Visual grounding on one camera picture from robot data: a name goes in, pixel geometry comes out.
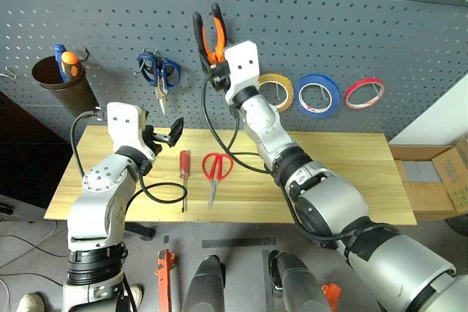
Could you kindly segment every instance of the gray floor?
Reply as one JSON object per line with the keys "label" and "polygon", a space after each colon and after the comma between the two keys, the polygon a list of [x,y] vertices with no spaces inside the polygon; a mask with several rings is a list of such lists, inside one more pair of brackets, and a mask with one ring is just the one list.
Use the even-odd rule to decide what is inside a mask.
{"label": "gray floor", "polygon": [[[36,223],[2,222],[0,235],[13,234],[33,243],[53,228],[53,222]],[[451,261],[459,274],[468,273],[468,238],[456,234],[443,221],[422,222],[417,227],[401,227],[403,233],[420,241],[439,255]],[[164,244],[164,236],[169,236]],[[265,238],[261,246],[235,248],[202,248],[202,240],[233,238]],[[177,256],[176,267],[171,271],[173,281],[173,311],[180,311],[181,301],[188,289],[190,279],[200,261],[216,254],[226,264],[227,283],[225,301],[227,312],[267,311],[265,306],[265,280],[263,256],[278,248],[299,256],[317,276],[321,283],[335,283],[343,289],[339,311],[380,311],[369,290],[334,251],[316,248],[307,242],[290,225],[254,224],[158,224],[153,241],[142,241],[137,235],[126,235],[125,243],[129,257],[125,270],[131,284],[144,286],[145,297],[140,312],[158,311],[156,255],[158,250],[169,248]],[[23,253],[28,246],[11,237],[0,239],[0,265]],[[58,223],[57,233],[41,248],[55,254],[67,254],[67,228]],[[63,283],[67,272],[67,259],[55,258],[34,250],[18,261],[2,268],[2,273],[34,272]],[[4,279],[11,294],[12,311],[19,299],[27,292],[40,292],[46,299],[48,311],[60,311],[61,289],[40,277],[21,275],[0,277]],[[5,290],[0,286],[0,310],[6,300]],[[275,312],[284,311],[274,303]]]}

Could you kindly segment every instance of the red tape roll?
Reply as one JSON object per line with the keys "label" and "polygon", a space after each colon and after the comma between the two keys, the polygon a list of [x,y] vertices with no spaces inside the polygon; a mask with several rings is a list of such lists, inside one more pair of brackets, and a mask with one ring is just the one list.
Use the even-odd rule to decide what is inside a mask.
{"label": "red tape roll", "polygon": [[[351,94],[354,93],[354,91],[356,91],[360,87],[364,85],[368,85],[368,84],[378,85],[380,87],[379,90],[375,89],[377,95],[374,98],[370,99],[368,102],[364,102],[362,104],[352,104],[350,102]],[[376,103],[382,100],[383,94],[385,94],[385,84],[382,82],[382,80],[380,80],[379,78],[375,78],[375,77],[364,78],[354,83],[346,90],[346,93],[344,93],[344,102],[346,103],[346,106],[348,106],[351,110],[364,110],[364,109],[367,109],[368,107],[374,106]]]}

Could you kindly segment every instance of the pegboard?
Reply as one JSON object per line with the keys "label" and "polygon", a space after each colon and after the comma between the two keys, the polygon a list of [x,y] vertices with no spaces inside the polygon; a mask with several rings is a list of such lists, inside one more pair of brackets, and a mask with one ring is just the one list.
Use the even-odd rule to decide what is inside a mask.
{"label": "pegboard", "polygon": [[[261,73],[286,75],[294,85],[303,75],[322,73],[342,93],[363,76],[387,86],[374,107],[355,112],[342,103],[326,119],[306,117],[293,105],[281,113],[287,130],[383,132],[390,139],[468,71],[468,0],[0,0],[0,68],[18,74],[14,81],[1,77],[0,90],[68,140],[72,118],[34,83],[31,68],[53,55],[56,42],[81,55],[85,45],[91,52],[87,78],[102,105],[141,105],[155,126],[183,116],[187,127],[206,128],[192,13],[202,13],[214,40],[214,1],[230,42],[257,44]],[[132,74],[141,47],[157,48],[182,67],[166,116],[153,88]],[[266,93],[275,99],[270,88]],[[317,91],[306,99],[323,103]],[[222,94],[208,89],[208,109],[217,128],[233,128]]]}

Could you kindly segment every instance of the red scissors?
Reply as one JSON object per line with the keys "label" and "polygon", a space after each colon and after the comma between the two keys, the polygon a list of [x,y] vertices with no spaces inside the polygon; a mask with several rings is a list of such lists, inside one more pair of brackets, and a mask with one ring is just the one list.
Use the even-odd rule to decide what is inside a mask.
{"label": "red scissors", "polygon": [[[206,170],[205,164],[208,161],[208,159],[212,156],[214,156],[214,160],[213,160],[213,164],[211,165],[211,170],[208,173],[208,171]],[[229,160],[229,163],[230,163],[229,170],[225,174],[222,174],[222,160],[223,159]],[[210,197],[208,198],[208,208],[211,208],[211,206],[213,205],[214,195],[216,194],[216,186],[221,180],[225,179],[227,175],[231,173],[233,166],[234,166],[233,158],[225,153],[208,153],[203,158],[203,161],[202,161],[203,173],[205,174],[205,177],[207,177],[207,179],[209,179],[211,182]],[[218,169],[218,172],[216,174],[216,179],[215,179],[214,173],[216,172],[216,168]]]}

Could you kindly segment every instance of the yellow tape roll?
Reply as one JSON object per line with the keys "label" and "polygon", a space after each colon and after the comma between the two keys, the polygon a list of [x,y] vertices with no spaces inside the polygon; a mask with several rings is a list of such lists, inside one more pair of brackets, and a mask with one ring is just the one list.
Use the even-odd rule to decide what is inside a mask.
{"label": "yellow tape roll", "polygon": [[281,103],[274,105],[278,112],[285,111],[288,109],[294,100],[294,88],[290,80],[285,76],[278,75],[277,73],[267,73],[258,77],[258,83],[262,86],[265,83],[279,84],[286,91],[286,99]]}

